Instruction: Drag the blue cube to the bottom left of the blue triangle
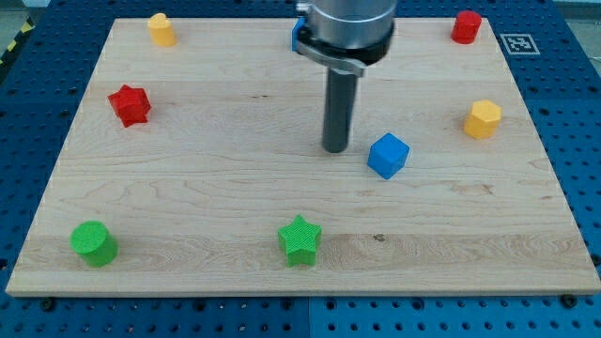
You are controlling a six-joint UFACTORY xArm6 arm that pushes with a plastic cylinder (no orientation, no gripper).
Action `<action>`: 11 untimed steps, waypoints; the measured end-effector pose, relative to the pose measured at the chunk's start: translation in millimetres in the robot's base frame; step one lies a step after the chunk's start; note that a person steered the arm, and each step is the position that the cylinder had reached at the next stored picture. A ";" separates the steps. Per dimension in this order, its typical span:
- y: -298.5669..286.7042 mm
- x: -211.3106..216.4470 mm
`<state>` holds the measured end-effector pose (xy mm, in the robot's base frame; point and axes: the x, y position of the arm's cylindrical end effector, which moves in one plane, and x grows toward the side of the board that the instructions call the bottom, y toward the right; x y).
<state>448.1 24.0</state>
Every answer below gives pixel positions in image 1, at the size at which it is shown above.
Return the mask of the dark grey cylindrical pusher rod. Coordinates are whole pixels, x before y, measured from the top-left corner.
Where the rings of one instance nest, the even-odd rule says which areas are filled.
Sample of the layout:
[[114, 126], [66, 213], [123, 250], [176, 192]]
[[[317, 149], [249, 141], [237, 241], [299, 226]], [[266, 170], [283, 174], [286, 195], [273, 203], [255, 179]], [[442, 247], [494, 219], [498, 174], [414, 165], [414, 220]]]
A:
[[339, 69], [328, 69], [322, 146], [340, 153], [348, 146], [358, 77]]

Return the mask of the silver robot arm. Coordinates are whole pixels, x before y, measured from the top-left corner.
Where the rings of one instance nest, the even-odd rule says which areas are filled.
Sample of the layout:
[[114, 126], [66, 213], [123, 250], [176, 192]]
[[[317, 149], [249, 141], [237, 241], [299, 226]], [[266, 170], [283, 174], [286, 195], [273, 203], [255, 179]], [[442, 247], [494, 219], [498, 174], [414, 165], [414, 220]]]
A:
[[347, 148], [357, 83], [389, 51], [396, 0], [307, 0], [296, 4], [304, 19], [295, 34], [298, 54], [327, 69], [322, 146]]

